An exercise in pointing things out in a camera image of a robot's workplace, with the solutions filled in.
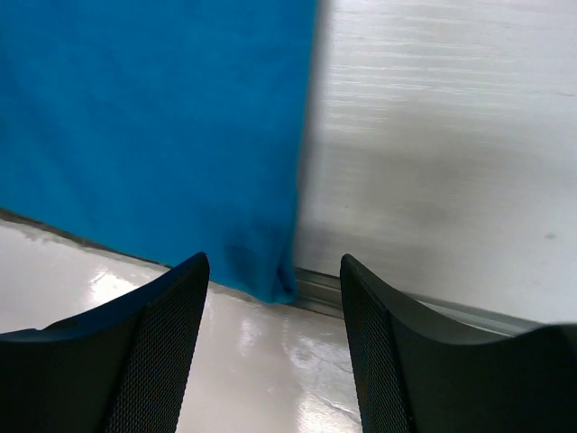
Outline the blue t shirt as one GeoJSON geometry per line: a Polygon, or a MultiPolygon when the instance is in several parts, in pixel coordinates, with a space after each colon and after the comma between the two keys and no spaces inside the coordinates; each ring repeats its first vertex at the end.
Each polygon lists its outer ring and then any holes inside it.
{"type": "Polygon", "coordinates": [[[269,303],[297,291],[313,1],[4,1],[1,205],[269,303]]]}

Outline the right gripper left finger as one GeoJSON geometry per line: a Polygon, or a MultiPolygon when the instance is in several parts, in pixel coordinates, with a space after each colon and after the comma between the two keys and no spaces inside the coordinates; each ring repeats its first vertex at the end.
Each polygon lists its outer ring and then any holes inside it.
{"type": "Polygon", "coordinates": [[[174,431],[208,280],[197,253],[84,313],[2,334],[2,431],[174,431]]]}

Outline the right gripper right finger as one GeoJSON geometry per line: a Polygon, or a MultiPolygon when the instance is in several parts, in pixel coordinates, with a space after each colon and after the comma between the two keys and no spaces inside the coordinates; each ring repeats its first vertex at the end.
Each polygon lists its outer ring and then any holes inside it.
{"type": "Polygon", "coordinates": [[[349,254],[340,283],[364,431],[575,431],[575,325],[502,336],[420,303],[400,315],[349,254]]]}

